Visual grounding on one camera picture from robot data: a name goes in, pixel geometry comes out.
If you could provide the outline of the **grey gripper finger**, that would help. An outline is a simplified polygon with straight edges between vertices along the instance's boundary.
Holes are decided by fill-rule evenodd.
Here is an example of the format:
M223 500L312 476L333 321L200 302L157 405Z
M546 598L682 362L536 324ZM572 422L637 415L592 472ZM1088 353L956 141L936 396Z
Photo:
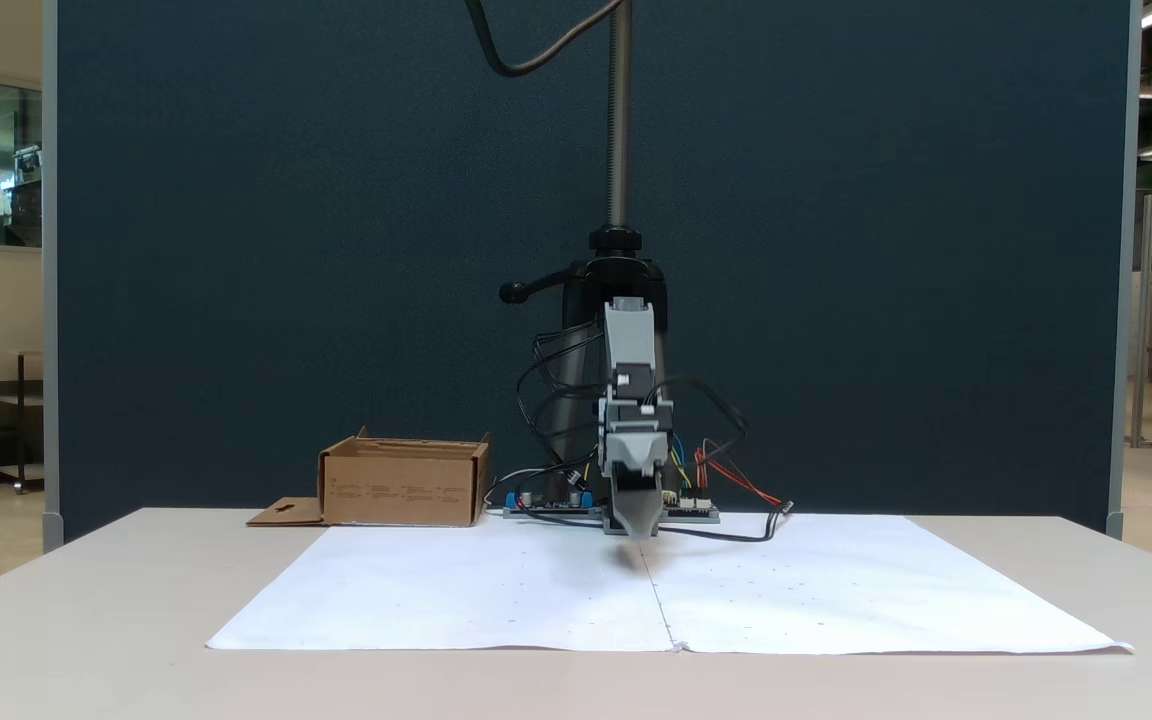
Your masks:
M636 538L650 539L658 532L660 514L664 510L664 488L659 471L639 478L636 488Z
M611 465L608 475L608 509L614 523L620 526L627 537L639 537L637 529L637 480L639 473L626 465Z

